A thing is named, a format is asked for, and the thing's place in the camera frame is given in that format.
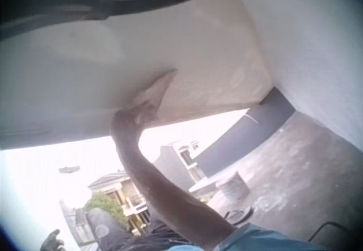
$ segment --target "tree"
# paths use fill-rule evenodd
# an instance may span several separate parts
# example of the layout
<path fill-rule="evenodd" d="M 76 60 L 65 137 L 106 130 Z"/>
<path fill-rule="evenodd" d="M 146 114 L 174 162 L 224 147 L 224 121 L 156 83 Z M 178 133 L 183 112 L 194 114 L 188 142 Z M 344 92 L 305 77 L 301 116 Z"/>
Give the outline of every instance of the tree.
<path fill-rule="evenodd" d="M 125 216 L 120 205 L 114 199 L 108 197 L 104 193 L 94 193 L 92 198 L 85 205 L 85 208 L 86 210 L 91 210 L 95 207 L 108 212 L 114 219 L 128 227 L 128 218 Z"/>

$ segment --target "forearm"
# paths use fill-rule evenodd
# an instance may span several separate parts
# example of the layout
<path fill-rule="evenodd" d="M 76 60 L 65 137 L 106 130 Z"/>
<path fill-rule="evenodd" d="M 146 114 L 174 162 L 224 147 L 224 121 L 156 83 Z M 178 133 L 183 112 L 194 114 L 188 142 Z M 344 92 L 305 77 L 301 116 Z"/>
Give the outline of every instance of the forearm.
<path fill-rule="evenodd" d="M 204 249 L 213 249 L 235 230 L 209 206 L 166 179 L 141 154 L 137 142 L 115 142 L 126 172 L 171 229 Z"/>

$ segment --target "blue shirt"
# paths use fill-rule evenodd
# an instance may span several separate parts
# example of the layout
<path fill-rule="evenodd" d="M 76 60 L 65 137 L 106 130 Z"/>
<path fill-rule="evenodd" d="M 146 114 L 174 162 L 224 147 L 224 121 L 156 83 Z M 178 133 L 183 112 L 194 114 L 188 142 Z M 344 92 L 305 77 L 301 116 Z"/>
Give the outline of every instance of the blue shirt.
<path fill-rule="evenodd" d="M 327 251 L 322 246 L 293 240 L 279 232 L 245 224 L 234 231 L 214 251 Z M 178 245 L 168 251 L 202 251 L 198 246 Z"/>

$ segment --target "dark pants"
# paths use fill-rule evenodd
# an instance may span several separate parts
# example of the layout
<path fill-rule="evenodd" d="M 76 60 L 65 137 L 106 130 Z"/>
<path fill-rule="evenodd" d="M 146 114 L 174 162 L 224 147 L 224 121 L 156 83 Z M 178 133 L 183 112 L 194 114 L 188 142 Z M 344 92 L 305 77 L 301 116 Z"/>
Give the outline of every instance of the dark pants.
<path fill-rule="evenodd" d="M 188 241 L 168 228 L 149 206 L 150 225 L 145 235 L 134 236 L 122 224 L 114 220 L 109 213 L 95 208 L 87 214 L 88 223 L 102 251 L 166 250 L 172 246 L 187 244 Z"/>

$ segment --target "hand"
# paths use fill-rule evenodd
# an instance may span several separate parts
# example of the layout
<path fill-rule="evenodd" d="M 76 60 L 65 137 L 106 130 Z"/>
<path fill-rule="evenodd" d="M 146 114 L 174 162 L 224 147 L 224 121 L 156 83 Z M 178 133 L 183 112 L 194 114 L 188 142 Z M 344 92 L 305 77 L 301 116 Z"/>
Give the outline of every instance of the hand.
<path fill-rule="evenodd" d="M 144 103 L 116 112 L 111 123 L 111 136 L 115 142 L 138 143 L 145 124 L 157 119 L 154 106 Z"/>
<path fill-rule="evenodd" d="M 66 249 L 63 248 L 64 241 L 57 240 L 57 235 L 60 232 L 59 229 L 56 229 L 50 233 L 41 245 L 40 251 L 66 251 Z"/>

